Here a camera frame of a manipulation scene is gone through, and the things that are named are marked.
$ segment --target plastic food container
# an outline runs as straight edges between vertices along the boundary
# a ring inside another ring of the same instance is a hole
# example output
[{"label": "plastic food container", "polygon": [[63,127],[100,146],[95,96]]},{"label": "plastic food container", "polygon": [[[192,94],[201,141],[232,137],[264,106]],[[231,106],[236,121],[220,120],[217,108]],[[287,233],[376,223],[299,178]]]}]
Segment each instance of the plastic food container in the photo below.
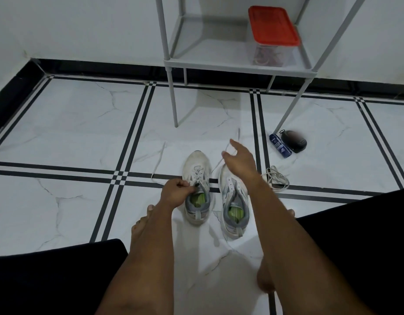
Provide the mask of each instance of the plastic food container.
[{"label": "plastic food container", "polygon": [[282,7],[249,8],[246,47],[254,65],[285,66],[300,39]]}]

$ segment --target white marble floor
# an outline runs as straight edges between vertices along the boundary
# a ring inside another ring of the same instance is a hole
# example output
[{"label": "white marble floor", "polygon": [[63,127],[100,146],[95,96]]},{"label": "white marble floor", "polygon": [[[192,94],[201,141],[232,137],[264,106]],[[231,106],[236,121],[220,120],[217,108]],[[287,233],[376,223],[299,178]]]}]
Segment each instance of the white marble floor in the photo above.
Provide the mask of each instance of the white marble floor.
[{"label": "white marble floor", "polygon": [[[307,148],[283,159],[268,136],[293,93],[215,86],[175,88],[174,128],[164,83],[56,76],[45,79],[0,132],[0,255],[120,238],[181,175],[194,150],[212,167],[229,138],[275,165],[291,186],[278,194],[297,217],[404,188],[404,101],[305,94],[283,129]],[[268,314],[256,286],[262,259],[255,220],[243,238],[222,234],[216,204],[201,227],[173,212],[176,314]],[[229,293],[228,288],[239,289]],[[277,314],[282,314],[275,295]]]}]

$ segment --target red lid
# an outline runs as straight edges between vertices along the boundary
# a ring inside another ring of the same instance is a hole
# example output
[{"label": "red lid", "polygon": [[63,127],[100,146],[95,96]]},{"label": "red lid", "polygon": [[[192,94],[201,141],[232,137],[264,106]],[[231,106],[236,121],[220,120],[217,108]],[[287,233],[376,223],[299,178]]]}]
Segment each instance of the red lid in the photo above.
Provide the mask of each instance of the red lid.
[{"label": "red lid", "polygon": [[282,7],[251,6],[250,25],[255,41],[263,45],[299,46],[300,38]]}]

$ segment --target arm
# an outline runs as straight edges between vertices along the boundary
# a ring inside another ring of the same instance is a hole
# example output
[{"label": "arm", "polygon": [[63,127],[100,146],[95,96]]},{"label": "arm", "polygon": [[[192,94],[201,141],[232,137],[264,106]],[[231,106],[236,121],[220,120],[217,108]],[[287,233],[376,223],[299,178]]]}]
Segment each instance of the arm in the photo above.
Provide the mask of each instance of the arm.
[{"label": "arm", "polygon": [[173,315],[174,252],[171,214],[194,187],[181,179],[169,180],[142,234],[111,281],[97,315]]},{"label": "arm", "polygon": [[372,314],[336,266],[287,212],[257,173],[248,149],[231,140],[236,156],[223,152],[232,173],[242,179],[252,201],[264,259],[288,314]]}]

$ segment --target shelf leg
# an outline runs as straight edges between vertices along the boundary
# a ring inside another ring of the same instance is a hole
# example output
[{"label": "shelf leg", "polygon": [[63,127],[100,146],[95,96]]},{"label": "shelf leg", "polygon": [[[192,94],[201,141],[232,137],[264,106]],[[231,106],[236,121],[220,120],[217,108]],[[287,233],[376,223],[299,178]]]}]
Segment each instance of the shelf leg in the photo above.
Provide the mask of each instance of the shelf leg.
[{"label": "shelf leg", "polygon": [[183,75],[184,75],[184,86],[187,86],[187,70],[186,70],[186,68],[183,69]]},{"label": "shelf leg", "polygon": [[298,100],[300,99],[301,95],[304,94],[305,90],[307,89],[307,87],[310,85],[310,83],[313,81],[313,79],[306,79],[303,86],[301,86],[300,90],[298,91],[297,95],[294,97],[294,99],[292,100],[291,105],[288,107],[288,109],[286,110],[285,114],[282,116],[281,120],[279,121],[278,126],[275,128],[275,130],[273,131],[273,133],[277,133],[279,131],[279,129],[281,128],[281,126],[283,125],[283,123],[285,122],[285,120],[287,119],[289,113],[292,111],[292,109],[294,108],[295,104],[297,104]]},{"label": "shelf leg", "polygon": [[267,93],[269,93],[269,90],[271,89],[272,83],[273,83],[273,81],[275,80],[275,76],[276,76],[276,75],[273,75],[273,76],[272,76],[271,81],[270,81],[269,84],[268,84],[268,88],[266,89],[266,92],[267,92]]},{"label": "shelf leg", "polygon": [[168,88],[170,89],[171,106],[173,108],[174,127],[177,128],[178,122],[177,122],[177,110],[176,110],[176,97],[174,96],[173,75],[171,74],[171,70],[172,68],[170,66],[165,67],[165,71],[167,72]]}]

